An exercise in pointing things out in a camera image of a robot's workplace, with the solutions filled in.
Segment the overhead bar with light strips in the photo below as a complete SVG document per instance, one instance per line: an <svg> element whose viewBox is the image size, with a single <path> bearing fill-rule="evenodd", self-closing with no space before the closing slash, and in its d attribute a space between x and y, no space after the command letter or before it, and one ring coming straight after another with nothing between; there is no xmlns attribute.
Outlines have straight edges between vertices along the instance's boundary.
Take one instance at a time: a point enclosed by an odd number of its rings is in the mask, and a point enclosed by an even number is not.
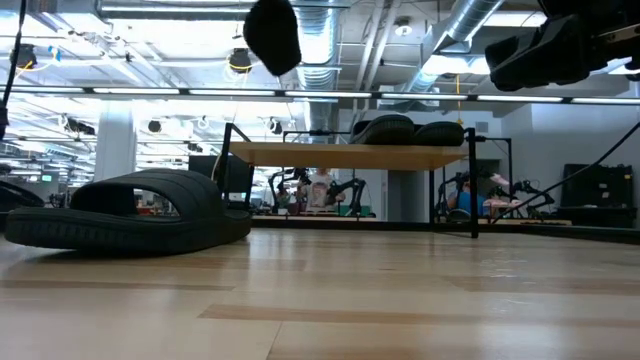
<svg viewBox="0 0 640 360"><path fill-rule="evenodd" d="M558 97L457 93L402 93L371 91L306 91L279 89L233 88L142 88L142 87L71 87L19 85L11 89L16 94L50 96L94 96L129 98L229 98L229 99L302 99L302 100L384 100L384 101L445 101L482 103L534 103L562 105L640 106L640 98L620 97Z"/></svg>

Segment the person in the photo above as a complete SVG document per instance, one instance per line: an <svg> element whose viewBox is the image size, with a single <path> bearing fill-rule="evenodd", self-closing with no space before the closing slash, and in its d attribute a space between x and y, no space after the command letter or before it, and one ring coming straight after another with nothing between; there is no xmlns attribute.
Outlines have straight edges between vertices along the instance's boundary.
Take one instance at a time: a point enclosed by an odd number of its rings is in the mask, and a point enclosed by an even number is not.
<svg viewBox="0 0 640 360"><path fill-rule="evenodd" d="M335 210L335 204L329 201L330 185L334 181L330 170L317 168L308 176L310 181L306 184L300 181L297 186L298 198L305 204L306 212L331 212Z"/></svg>
<svg viewBox="0 0 640 360"><path fill-rule="evenodd" d="M511 206L511 203L503 200L506 193L503 190L504 185L508 182L497 173L484 173L480 178L488 179L496 184L487 196L476 196L477 215L479 218L492 218L501 210L505 210ZM472 196L471 196L471 178L468 172L457 173L452 179L455 183L455 190L446 200L446 215L448 222L463 223L471 219Z"/></svg>

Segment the black background monitor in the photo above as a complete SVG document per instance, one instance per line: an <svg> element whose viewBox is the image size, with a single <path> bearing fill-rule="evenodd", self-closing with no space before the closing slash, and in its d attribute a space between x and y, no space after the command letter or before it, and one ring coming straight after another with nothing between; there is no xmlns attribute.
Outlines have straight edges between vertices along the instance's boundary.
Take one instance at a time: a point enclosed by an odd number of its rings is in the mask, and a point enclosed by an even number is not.
<svg viewBox="0 0 640 360"><path fill-rule="evenodd" d="M188 169L190 171L200 173L208 178L212 176L212 173L215 173L214 180L218 181L220 166L214 168L217 163L218 160L215 155L190 156L188 160ZM249 164L237 156L229 155L225 170L225 191L229 193L246 194L249 191L250 178L251 169Z"/></svg>

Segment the black aluminium table frame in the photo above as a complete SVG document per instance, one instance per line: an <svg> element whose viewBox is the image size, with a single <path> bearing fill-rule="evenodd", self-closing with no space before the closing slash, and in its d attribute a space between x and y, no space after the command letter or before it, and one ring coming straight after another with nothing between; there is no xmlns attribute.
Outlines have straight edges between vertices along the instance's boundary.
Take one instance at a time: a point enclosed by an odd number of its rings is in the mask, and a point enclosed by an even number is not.
<svg viewBox="0 0 640 360"><path fill-rule="evenodd" d="M343 222L254 220L255 228L334 229L345 231L404 231L472 234L470 224L417 222ZM640 246L640 230L542 224L479 224L478 233L525 234Z"/></svg>

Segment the wooden background table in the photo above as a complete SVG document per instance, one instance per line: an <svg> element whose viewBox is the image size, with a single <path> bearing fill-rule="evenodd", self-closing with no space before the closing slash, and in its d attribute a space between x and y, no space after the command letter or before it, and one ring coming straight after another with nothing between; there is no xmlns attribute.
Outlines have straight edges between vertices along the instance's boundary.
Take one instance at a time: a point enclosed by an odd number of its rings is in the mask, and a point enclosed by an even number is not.
<svg viewBox="0 0 640 360"><path fill-rule="evenodd" d="M291 215L253 215L254 220L274 220L274 221L343 221L343 222L380 222L374 217L348 217L348 216L291 216Z"/></svg>

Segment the wooden shelf black metal legs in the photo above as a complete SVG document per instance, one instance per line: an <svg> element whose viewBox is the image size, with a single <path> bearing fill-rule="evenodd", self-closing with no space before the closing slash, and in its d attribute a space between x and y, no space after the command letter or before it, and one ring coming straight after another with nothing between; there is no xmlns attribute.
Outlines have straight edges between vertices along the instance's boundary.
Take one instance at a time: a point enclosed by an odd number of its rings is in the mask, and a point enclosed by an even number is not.
<svg viewBox="0 0 640 360"><path fill-rule="evenodd" d="M362 231L428 231L461 232L468 231L470 237L479 236L480 226L477 212L477 136L473 128L464 130L466 147L427 147L427 146L391 146L391 145L355 145L355 144L304 144L287 142L252 142L236 125L225 125L223 145L218 155L218 164L214 167L213 178L223 196L228 196L227 175L228 157L234 155L249 165L253 173L257 166L324 167L338 169L382 169L395 171L429 172L433 181L434 171L463 158L469 160L471 180L471 220L462 225L440 224L435 215L429 214L426 223L416 222L365 222L331 221L342 230Z"/></svg>

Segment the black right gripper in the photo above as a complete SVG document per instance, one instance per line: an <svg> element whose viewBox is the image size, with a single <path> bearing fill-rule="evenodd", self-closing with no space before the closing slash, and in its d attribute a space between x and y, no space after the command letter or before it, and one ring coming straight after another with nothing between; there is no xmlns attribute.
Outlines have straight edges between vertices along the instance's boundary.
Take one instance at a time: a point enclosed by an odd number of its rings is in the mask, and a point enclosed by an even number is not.
<svg viewBox="0 0 640 360"><path fill-rule="evenodd" d="M490 78L501 91L579 82L627 58L640 76L640 0L537 0L539 28L485 49Z"/></svg>

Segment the white pillar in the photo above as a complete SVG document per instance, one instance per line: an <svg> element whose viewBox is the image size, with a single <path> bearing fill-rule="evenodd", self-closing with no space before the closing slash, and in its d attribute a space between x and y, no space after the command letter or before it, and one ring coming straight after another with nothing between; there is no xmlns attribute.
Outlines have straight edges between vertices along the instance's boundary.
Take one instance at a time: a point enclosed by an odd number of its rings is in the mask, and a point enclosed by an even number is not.
<svg viewBox="0 0 640 360"><path fill-rule="evenodd" d="M114 178L135 171L137 122L131 101L102 103L99 117L94 180Z"/></svg>

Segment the dark rounded background object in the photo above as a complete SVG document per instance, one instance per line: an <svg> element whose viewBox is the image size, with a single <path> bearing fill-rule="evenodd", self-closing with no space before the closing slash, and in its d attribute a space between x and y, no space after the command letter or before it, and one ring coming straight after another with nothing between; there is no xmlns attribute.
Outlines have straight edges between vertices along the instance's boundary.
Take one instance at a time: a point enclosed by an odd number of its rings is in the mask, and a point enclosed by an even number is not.
<svg viewBox="0 0 640 360"><path fill-rule="evenodd" d="M0 233L5 231L8 214L21 207L43 207L44 201L31 191L0 180Z"/></svg>

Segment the silver round ventilation duct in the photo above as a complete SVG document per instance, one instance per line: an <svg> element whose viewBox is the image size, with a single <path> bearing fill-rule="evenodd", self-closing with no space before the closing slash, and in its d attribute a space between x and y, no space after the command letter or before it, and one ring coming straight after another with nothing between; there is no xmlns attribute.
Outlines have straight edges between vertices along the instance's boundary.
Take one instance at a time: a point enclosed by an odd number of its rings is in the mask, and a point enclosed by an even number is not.
<svg viewBox="0 0 640 360"><path fill-rule="evenodd" d="M299 0L304 6L294 7L298 24L298 39L302 66L297 67L297 77L302 90L336 90L338 70L337 34L340 9L330 6L337 0ZM334 130L336 127L335 103L314 99L304 104L307 130Z"/></svg>
<svg viewBox="0 0 640 360"><path fill-rule="evenodd" d="M450 16L430 25L421 42L421 66L402 88L403 92L424 93L442 71L436 69L440 50L461 45L469 52L473 37L505 0L456 0Z"/></svg>

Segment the black storage cabinet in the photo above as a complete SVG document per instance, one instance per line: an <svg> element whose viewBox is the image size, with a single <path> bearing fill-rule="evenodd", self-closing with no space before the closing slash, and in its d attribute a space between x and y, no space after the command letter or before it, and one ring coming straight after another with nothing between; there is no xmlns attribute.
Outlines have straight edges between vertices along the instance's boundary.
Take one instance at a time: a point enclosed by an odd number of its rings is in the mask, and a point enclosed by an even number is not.
<svg viewBox="0 0 640 360"><path fill-rule="evenodd" d="M597 165L563 184L557 214L573 225L634 228L638 208L631 166Z"/></svg>

